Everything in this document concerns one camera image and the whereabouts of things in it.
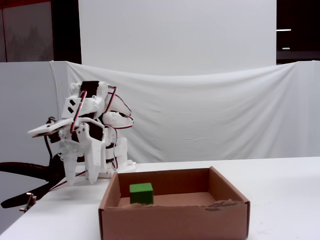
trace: white robot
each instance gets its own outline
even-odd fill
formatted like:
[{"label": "white robot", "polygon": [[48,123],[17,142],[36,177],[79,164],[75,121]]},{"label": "white robot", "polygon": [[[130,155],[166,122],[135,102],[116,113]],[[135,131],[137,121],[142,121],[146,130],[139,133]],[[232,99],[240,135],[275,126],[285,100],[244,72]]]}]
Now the white robot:
[{"label": "white robot", "polygon": [[84,157],[91,184],[98,177],[110,178],[115,171],[136,171],[136,163],[127,157],[127,139],[117,134],[117,129],[132,127],[134,119],[116,90],[102,81],[73,83],[72,95],[64,103],[62,120],[52,118],[51,123],[28,132],[32,137],[49,136],[59,141],[58,155],[69,185],[75,182],[80,157]]}]

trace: white sheet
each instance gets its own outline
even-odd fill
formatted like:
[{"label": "white sheet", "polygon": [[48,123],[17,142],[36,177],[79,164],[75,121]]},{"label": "white sheet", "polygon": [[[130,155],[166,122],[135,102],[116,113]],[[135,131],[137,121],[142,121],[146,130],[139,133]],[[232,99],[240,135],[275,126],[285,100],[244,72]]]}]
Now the white sheet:
[{"label": "white sheet", "polygon": [[50,64],[60,113],[70,83],[118,87],[135,118],[121,133],[138,163],[320,156],[318,61],[199,76]]}]

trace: green cube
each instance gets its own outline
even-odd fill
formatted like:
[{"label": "green cube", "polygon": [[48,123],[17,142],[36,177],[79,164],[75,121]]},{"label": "green cube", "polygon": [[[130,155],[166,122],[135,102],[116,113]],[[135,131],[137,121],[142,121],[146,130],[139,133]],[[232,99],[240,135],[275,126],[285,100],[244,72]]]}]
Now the green cube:
[{"label": "green cube", "polygon": [[140,183],[130,185],[131,204],[154,204],[154,189],[151,183]]}]

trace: black wire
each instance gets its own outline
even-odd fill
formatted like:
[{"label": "black wire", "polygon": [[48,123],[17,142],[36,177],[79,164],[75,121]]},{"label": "black wire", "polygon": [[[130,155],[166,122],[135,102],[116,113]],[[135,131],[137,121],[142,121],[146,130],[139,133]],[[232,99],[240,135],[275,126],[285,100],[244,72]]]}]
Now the black wire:
[{"label": "black wire", "polygon": [[52,156],[52,152],[51,152],[51,149],[50,149],[50,145],[48,143],[48,136],[46,136],[46,135],[44,136],[44,141],[45,141],[46,148],[48,149],[48,152],[49,152],[49,155],[50,155],[50,162],[51,162],[53,156]]},{"label": "black wire", "polygon": [[[52,122],[51,119],[55,119],[55,118],[53,116],[50,116],[48,118],[48,121],[46,122],[46,124],[50,124]],[[47,135],[44,136],[44,141],[45,141],[46,149],[48,149],[48,152],[49,152],[49,155],[50,155],[50,163],[51,163],[51,160],[52,160],[53,156],[52,156],[52,152],[51,152],[51,149],[50,149],[50,145],[49,145],[49,142],[48,142],[48,136]]]}]

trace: open cardboard box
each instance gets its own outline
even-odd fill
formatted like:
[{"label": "open cardboard box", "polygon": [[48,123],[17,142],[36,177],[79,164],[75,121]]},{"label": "open cardboard box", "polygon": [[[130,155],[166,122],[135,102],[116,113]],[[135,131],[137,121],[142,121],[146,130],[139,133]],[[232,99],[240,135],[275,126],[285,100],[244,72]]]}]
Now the open cardboard box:
[{"label": "open cardboard box", "polygon": [[[153,205],[130,204],[131,184],[151,183]],[[99,207],[103,240],[242,240],[250,202],[213,167],[115,173]]]}]

